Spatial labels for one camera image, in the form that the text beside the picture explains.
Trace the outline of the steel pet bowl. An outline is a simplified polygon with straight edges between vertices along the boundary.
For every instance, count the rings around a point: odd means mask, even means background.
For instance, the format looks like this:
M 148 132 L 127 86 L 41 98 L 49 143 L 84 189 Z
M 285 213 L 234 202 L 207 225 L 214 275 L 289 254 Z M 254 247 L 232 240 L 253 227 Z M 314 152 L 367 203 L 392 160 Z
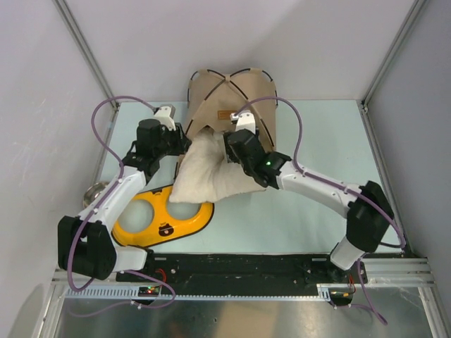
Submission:
M 87 208 L 105 190 L 108 184 L 108 181 L 99 181 L 89 187 L 83 195 L 83 208 Z

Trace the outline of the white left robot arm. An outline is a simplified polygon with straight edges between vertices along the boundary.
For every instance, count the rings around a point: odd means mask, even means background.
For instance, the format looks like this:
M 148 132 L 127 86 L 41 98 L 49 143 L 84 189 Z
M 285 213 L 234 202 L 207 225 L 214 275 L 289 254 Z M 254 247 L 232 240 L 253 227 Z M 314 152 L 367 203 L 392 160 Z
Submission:
M 147 258 L 147 250 L 119 245 L 112 236 L 113 227 L 159 170 L 161 159 L 185 154 L 190 144 L 181 124 L 170 117 L 141 120 L 135 141 L 119 162 L 118 174 L 86 209 L 59 221 L 59 268 L 98 280 L 125 270 L 141 281 L 152 279 L 156 264 Z

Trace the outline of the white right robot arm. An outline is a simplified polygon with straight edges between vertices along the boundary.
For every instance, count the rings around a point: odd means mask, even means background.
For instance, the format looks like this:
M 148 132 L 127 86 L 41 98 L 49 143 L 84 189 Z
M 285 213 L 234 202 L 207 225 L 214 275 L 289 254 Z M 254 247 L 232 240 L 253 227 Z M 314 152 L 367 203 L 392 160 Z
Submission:
M 227 159 L 240 164 L 259 186 L 298 193 L 346 219 L 345 236 L 325 266 L 330 280 L 342 282 L 358 259 L 382 244 L 394 213 L 378 183 L 346 185 L 309 171 L 285 154 L 266 152 L 249 130 L 227 132 L 223 138 Z

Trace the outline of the cream fluffy cushion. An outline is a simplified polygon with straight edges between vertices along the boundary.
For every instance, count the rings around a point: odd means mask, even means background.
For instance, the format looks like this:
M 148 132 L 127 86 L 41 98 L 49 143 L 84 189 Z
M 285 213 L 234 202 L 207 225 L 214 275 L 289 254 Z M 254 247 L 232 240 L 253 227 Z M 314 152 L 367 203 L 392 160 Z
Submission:
M 238 194 L 265 189 L 245 175 L 238 163 L 227 162 L 222 135 L 206 127 L 192 140 L 173 183 L 171 203 L 215 203 Z

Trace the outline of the beige fabric pet tent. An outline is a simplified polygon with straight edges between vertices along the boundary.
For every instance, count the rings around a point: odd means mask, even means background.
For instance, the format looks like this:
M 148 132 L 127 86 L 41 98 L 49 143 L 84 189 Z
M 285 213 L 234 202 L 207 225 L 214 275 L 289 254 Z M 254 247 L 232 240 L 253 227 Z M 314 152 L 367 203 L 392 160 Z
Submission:
M 273 78 L 262 69 L 244 68 L 231 74 L 201 69 L 193 73 L 187 87 L 187 116 L 183 123 L 190 140 L 204 128 L 224 133 L 233 130 L 230 114 L 247 107 L 255 117 L 259 139 L 267 151 L 276 149 L 277 89 Z

